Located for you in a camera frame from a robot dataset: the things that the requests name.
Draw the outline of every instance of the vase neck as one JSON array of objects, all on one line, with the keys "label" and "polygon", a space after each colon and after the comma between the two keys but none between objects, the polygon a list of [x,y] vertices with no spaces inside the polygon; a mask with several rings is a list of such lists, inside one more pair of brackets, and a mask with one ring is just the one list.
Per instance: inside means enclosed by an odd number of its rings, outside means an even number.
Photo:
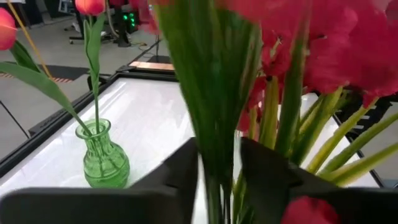
[{"label": "vase neck", "polygon": [[85,143],[88,154],[93,156],[102,156],[105,150],[111,147],[111,139],[108,133],[85,139]]}]

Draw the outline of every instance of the white surface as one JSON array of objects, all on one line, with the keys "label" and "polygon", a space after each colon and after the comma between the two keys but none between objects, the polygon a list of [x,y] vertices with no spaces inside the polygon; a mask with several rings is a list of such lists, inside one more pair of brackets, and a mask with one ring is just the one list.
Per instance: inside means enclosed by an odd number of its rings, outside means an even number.
[{"label": "white surface", "polygon": [[[303,96],[304,112],[316,95]],[[193,136],[189,114],[178,83],[120,78],[99,99],[99,115],[111,121],[111,139],[129,156],[132,184],[156,168],[189,137]],[[79,113],[82,120],[94,117],[93,103]],[[77,122],[69,121],[31,155],[0,179],[0,195],[24,187],[89,187],[83,175],[85,144],[75,136]],[[338,125],[329,120],[310,156]],[[334,154],[349,143],[343,139]],[[240,170],[235,156],[234,174]],[[203,175],[200,171],[193,223],[206,223]],[[378,187],[370,174],[352,186]]]},{"label": "white surface", "polygon": [[[22,3],[25,4],[25,0],[10,0],[11,3]],[[7,3],[7,0],[0,0],[0,3]]]}]

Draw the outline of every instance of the black frame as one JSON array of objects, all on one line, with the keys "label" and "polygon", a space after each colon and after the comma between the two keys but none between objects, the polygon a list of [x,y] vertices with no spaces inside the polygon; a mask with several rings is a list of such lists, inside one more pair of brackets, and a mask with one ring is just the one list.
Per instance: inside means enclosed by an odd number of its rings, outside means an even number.
[{"label": "black frame", "polygon": [[[99,87],[99,93],[104,92],[110,85],[112,85],[118,78],[138,78],[153,81],[167,81],[167,82],[178,82],[175,72],[170,70],[154,70],[148,68],[137,68],[130,66],[123,66],[116,71],[114,75],[109,77],[108,81]],[[74,103],[74,108],[77,113],[84,109],[88,104],[94,100],[94,95],[90,91],[79,98]],[[333,115],[334,120],[341,125],[341,121],[337,116]],[[0,160],[0,178],[6,175],[11,169],[18,165],[23,159],[25,159],[30,153],[35,151],[41,144],[43,144],[52,134],[58,131],[68,121],[73,119],[72,115],[67,113],[65,110],[58,115],[57,118],[49,121],[45,127],[40,130],[35,136],[22,143],[17,149],[13,150],[8,156]],[[358,152],[360,158],[364,157],[361,151]],[[380,187],[384,187],[380,177],[374,171],[370,171],[373,179]]]}]

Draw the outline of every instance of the yellow and black stripe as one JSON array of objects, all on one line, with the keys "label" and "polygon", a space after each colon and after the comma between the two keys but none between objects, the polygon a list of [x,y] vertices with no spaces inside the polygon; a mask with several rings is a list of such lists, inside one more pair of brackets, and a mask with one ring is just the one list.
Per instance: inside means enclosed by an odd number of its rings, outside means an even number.
[{"label": "yellow and black stripe", "polygon": [[[6,74],[6,73],[0,73],[0,78],[14,78],[12,75],[10,74]],[[54,78],[55,82],[59,82],[59,83],[70,83],[73,80],[68,79],[68,78]]]}]

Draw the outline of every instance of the black plastic part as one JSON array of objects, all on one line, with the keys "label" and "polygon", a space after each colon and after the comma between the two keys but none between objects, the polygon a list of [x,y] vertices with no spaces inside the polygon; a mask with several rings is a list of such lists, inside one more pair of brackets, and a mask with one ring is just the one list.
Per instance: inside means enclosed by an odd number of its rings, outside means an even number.
[{"label": "black plastic part", "polygon": [[249,203],[258,223],[280,223],[289,202],[304,195],[326,200],[343,224],[396,219],[397,190],[339,188],[250,139],[242,139],[241,158]]},{"label": "black plastic part", "polygon": [[2,224],[189,224],[198,180],[191,138],[128,189],[23,189],[0,201]]},{"label": "black plastic part", "polygon": [[[108,81],[109,78],[110,78],[110,75],[99,75],[99,77],[98,77],[99,85],[105,84]],[[90,91],[92,91],[93,90],[93,83],[91,82],[91,75],[89,75],[87,77],[87,85],[88,85],[88,89]]]}]

